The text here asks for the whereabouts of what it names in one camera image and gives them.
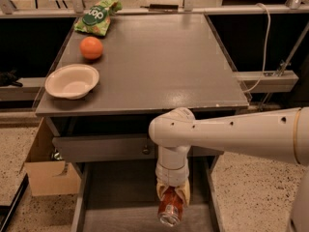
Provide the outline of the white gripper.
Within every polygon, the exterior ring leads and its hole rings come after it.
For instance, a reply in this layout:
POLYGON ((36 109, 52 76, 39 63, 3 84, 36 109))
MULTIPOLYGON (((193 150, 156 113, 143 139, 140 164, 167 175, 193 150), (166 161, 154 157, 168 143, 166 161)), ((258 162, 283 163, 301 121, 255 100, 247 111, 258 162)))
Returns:
POLYGON ((160 201, 164 198, 164 193, 169 187, 177 187, 177 195, 182 200, 185 207, 190 203, 190 183, 188 165, 180 169, 168 169, 160 164, 156 165, 155 175, 157 179, 156 194, 160 201))

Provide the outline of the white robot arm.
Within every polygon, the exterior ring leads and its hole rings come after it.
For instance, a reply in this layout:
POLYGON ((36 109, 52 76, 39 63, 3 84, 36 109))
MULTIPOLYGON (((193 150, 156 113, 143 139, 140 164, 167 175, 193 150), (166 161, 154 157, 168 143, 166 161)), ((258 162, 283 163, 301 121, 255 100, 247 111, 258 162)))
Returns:
POLYGON ((198 120, 187 108, 153 119, 156 192, 193 201, 188 152, 216 150, 207 172, 220 232, 309 232, 309 113, 291 108, 198 120))

